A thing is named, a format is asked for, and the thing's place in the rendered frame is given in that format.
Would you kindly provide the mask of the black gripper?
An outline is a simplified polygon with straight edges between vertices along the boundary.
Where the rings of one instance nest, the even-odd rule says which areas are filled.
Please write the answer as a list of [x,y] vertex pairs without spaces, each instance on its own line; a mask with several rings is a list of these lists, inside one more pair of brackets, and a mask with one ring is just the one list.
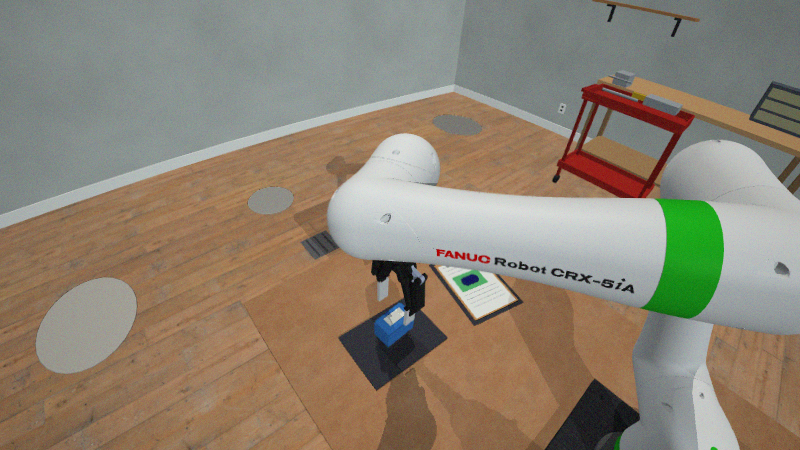
[[398,282],[402,286],[406,303],[403,324],[406,326],[414,320],[415,313],[425,306],[425,282],[428,276],[426,273],[421,274],[414,262],[372,260],[371,273],[377,277],[377,300],[379,302],[388,296],[388,276],[391,271],[397,274]]

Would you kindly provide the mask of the blue and black self-inking stamp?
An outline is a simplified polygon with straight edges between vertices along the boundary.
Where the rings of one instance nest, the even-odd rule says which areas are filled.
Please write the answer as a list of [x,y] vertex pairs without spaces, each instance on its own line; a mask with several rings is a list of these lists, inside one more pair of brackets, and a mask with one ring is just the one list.
[[404,307],[402,303],[398,303],[376,319],[374,323],[374,334],[378,337],[376,342],[387,353],[411,335],[409,330],[413,328],[414,320],[406,327],[403,325]]

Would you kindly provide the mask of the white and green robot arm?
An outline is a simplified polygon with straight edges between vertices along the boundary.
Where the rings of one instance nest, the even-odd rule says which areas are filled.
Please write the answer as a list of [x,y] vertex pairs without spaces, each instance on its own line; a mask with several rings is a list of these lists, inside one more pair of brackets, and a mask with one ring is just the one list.
[[437,187],[439,176],[425,139],[385,139],[333,194],[331,237],[359,259],[649,310],[632,352],[640,419],[594,450],[740,450],[706,366],[713,325],[800,334],[800,200],[756,152],[693,144],[666,166],[661,199],[484,193]]

